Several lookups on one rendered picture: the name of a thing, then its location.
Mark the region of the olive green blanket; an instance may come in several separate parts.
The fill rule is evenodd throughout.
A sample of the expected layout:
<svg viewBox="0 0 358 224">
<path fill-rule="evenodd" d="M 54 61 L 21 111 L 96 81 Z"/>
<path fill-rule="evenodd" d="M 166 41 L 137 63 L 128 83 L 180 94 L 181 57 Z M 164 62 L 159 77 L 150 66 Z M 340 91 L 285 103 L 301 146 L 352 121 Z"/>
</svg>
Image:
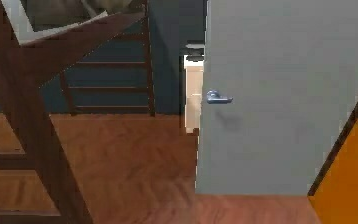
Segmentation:
<svg viewBox="0 0 358 224">
<path fill-rule="evenodd" d="M 34 31 L 81 23 L 101 13 L 117 13 L 134 0 L 20 0 Z"/>
</svg>

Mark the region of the white mattress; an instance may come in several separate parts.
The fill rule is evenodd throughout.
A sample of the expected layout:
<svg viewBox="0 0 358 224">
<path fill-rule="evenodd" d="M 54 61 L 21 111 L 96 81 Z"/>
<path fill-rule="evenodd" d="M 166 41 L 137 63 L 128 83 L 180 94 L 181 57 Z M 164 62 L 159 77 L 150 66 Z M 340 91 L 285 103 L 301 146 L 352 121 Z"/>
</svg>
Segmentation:
<svg viewBox="0 0 358 224">
<path fill-rule="evenodd" d="M 71 25 L 42 30 L 42 31 L 34 31 L 20 0 L 0 0 L 0 1 L 3 4 L 3 7 L 13 27 L 14 34 L 16 35 L 20 44 L 28 43 L 46 36 L 51 36 L 66 31 L 68 29 L 77 27 L 85 22 L 95 20 L 97 18 L 101 18 L 108 15 L 108 13 L 104 12 L 94 17 L 93 19 L 90 19 L 85 22 L 74 23 Z"/>
</svg>

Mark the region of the grey room door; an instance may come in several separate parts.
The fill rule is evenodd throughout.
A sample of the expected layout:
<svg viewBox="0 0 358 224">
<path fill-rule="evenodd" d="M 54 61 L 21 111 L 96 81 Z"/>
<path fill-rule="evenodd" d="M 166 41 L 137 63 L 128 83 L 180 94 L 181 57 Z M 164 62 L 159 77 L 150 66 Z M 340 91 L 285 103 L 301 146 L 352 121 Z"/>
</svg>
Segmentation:
<svg viewBox="0 0 358 224">
<path fill-rule="evenodd" d="M 304 195 L 358 99 L 358 0 L 208 0 L 196 191 Z"/>
</svg>

